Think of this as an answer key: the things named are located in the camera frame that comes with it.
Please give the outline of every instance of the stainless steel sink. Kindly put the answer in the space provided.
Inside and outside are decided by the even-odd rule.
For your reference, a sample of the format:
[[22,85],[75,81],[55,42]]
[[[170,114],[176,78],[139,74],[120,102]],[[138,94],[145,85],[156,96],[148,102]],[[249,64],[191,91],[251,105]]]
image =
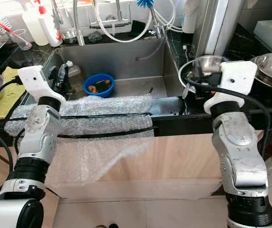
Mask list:
[[169,44],[161,42],[150,38],[132,43],[60,47],[52,53],[44,73],[48,74],[52,66],[59,66],[68,60],[80,66],[82,74],[70,81],[76,89],[70,100],[86,96],[83,82],[97,73],[107,73],[114,77],[112,97],[138,96],[148,92],[151,92],[153,98],[180,96],[182,86]]

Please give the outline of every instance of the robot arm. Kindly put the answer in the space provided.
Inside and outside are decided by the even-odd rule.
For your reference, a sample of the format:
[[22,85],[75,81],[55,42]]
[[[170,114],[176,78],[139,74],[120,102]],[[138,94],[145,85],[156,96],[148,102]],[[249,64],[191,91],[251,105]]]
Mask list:
[[[221,88],[249,94],[256,73],[254,63],[222,63],[221,69]],[[254,128],[240,111],[243,104],[241,98],[220,93],[204,104],[205,111],[215,118],[212,142],[221,161],[227,224],[231,228],[272,227],[267,169],[257,149]]]
[[0,227],[40,228],[44,181],[56,151],[61,104],[65,98],[49,87],[41,66],[19,70],[26,90],[38,102],[28,117],[18,159],[0,190]]

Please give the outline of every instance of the black countertop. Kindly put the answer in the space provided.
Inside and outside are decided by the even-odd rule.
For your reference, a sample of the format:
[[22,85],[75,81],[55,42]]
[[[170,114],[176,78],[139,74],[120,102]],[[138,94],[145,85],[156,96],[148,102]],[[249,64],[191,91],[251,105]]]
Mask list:
[[[183,45],[190,47],[192,35],[169,32],[168,41],[173,58],[178,67],[187,62]],[[109,38],[103,38],[102,42],[112,42]],[[6,66],[21,68],[32,65],[44,65],[53,48],[50,46],[39,47],[33,45],[29,51],[20,51],[15,45],[5,45],[0,51],[0,72]],[[224,56],[230,60],[250,60],[252,57],[268,53],[242,26],[238,25],[233,39],[225,51]],[[272,116],[272,89],[255,80],[250,95],[261,101],[270,111]],[[155,136],[212,133],[212,118],[203,109],[205,100],[196,100],[190,93],[184,101],[181,97],[167,97],[153,99],[150,110],[155,129]],[[261,110],[246,102],[243,111],[247,114],[250,123],[255,129],[263,129],[264,116]],[[0,134],[8,145],[12,145],[12,138],[3,130],[5,120],[0,120]]]

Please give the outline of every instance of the bubble wrap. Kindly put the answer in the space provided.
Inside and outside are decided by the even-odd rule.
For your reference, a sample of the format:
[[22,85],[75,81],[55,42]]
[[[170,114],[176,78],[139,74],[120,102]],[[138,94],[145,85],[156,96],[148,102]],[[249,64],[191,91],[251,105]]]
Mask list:
[[[88,96],[68,101],[61,107],[61,116],[131,114],[148,112],[151,96],[120,97],[103,99]],[[21,105],[11,119],[28,117],[36,104]],[[95,119],[61,119],[61,132],[65,135],[87,135],[126,132],[152,127],[148,115],[108,117]],[[8,121],[5,131],[16,136],[26,120]],[[154,132],[146,131],[125,136],[96,139],[57,138],[57,152],[46,179],[50,188],[82,186],[97,181],[121,158],[141,154],[153,144]]]

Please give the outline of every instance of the blue bowl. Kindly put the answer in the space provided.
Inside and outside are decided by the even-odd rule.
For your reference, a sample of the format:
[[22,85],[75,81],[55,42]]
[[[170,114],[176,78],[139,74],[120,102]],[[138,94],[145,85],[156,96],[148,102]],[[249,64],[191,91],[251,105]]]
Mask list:
[[[93,86],[93,85],[95,85],[96,82],[102,81],[102,80],[110,80],[111,81],[111,87],[108,90],[106,90],[102,93],[98,93],[98,94],[91,93],[90,91],[87,90],[88,86]],[[115,81],[111,75],[95,74],[85,80],[85,82],[83,83],[83,89],[88,95],[100,96],[100,97],[106,98],[106,97],[110,96],[111,93],[113,92],[114,85],[115,85]]]

